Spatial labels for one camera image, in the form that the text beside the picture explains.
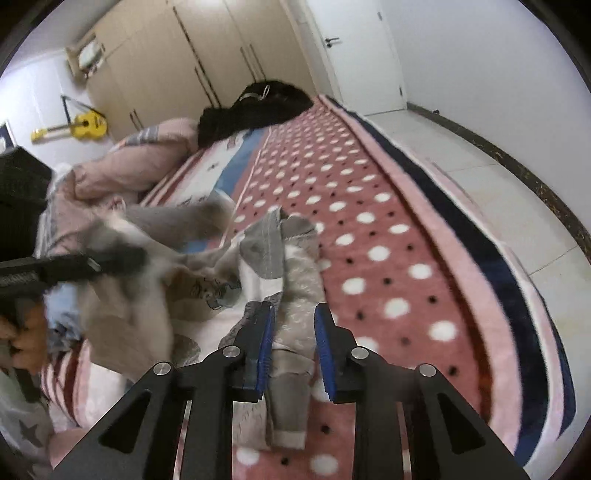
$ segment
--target metal screw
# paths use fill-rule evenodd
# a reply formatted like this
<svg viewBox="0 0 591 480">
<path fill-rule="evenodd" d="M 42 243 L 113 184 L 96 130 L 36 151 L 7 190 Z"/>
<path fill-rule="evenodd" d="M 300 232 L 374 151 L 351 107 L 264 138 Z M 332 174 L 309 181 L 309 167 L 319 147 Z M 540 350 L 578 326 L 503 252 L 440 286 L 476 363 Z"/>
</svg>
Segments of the metal screw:
<svg viewBox="0 0 591 480">
<path fill-rule="evenodd" d="M 369 352 L 362 346 L 356 346 L 351 350 L 351 355 L 357 360 L 363 360 L 364 358 L 369 357 Z"/>
<path fill-rule="evenodd" d="M 236 345 L 227 346 L 223 351 L 223 356 L 226 358 L 234 358 L 240 355 L 240 349 Z"/>
<path fill-rule="evenodd" d="M 169 363 L 160 362 L 159 364 L 154 365 L 154 373 L 156 375 L 166 375 L 172 370 L 172 367 Z"/>
<path fill-rule="evenodd" d="M 431 364 L 422 364 L 420 367 L 418 367 L 418 371 L 424 377 L 434 377 L 437 373 L 437 368 Z"/>
</svg>

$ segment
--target tile floor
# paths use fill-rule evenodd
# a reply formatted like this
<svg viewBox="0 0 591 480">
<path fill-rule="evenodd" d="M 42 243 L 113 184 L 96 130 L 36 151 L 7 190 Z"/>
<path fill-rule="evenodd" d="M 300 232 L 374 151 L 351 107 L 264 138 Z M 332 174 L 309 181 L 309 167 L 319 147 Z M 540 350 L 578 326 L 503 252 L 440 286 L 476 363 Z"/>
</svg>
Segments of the tile floor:
<svg viewBox="0 0 591 480">
<path fill-rule="evenodd" d="M 506 169 L 464 139 L 409 111 L 371 115 L 388 136 L 436 163 L 480 206 L 546 300 L 576 389 L 577 414 L 562 437 L 539 452 L 528 473 L 547 480 L 591 415 L 591 265 L 544 203 Z"/>
</svg>

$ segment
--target pink pillow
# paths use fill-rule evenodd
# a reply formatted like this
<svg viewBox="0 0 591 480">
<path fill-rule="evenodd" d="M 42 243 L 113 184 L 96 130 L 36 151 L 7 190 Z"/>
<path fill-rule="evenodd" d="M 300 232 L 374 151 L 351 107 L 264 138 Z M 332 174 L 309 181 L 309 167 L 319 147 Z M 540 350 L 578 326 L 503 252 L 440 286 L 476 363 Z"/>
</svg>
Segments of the pink pillow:
<svg viewBox="0 0 591 480">
<path fill-rule="evenodd" d="M 197 122 L 174 118 L 125 138 L 100 160 L 74 167 L 75 197 L 145 192 L 178 167 L 197 147 Z"/>
</svg>

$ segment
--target guitar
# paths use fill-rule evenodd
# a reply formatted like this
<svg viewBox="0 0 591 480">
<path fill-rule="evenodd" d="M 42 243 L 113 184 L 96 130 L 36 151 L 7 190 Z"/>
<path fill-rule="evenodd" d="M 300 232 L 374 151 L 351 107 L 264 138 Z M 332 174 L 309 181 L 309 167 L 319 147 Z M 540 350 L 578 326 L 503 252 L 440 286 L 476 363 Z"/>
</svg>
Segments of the guitar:
<svg viewBox="0 0 591 480">
<path fill-rule="evenodd" d="M 107 120 L 95 111 L 89 111 L 76 115 L 71 124 L 57 125 L 56 127 L 38 128 L 31 134 L 31 141 L 36 142 L 44 138 L 50 132 L 70 129 L 74 138 L 87 138 L 98 140 L 107 134 Z"/>
</svg>

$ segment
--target bedsheet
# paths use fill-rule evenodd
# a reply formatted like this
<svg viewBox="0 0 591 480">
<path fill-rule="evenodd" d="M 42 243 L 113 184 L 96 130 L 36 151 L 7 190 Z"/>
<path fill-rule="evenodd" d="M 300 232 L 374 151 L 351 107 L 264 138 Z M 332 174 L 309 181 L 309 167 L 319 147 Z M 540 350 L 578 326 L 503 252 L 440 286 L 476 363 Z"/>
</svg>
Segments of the bedsheet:
<svg viewBox="0 0 591 480">
<path fill-rule="evenodd" d="M 191 156 L 143 205 L 181 205 L 213 189 L 236 202 L 229 237 L 279 206 L 311 219 L 338 324 L 390 363 L 434 364 L 521 465 L 572 421 L 560 338 L 514 254 L 445 174 L 367 120 L 321 96 L 290 122 Z M 50 376 L 75 379 L 69 364 Z M 54 386 L 62 400 L 75 390 L 64 387 Z M 235 478 L 350 478 L 354 408 L 327 400 L 317 373 L 306 449 L 235 449 Z"/>
</svg>

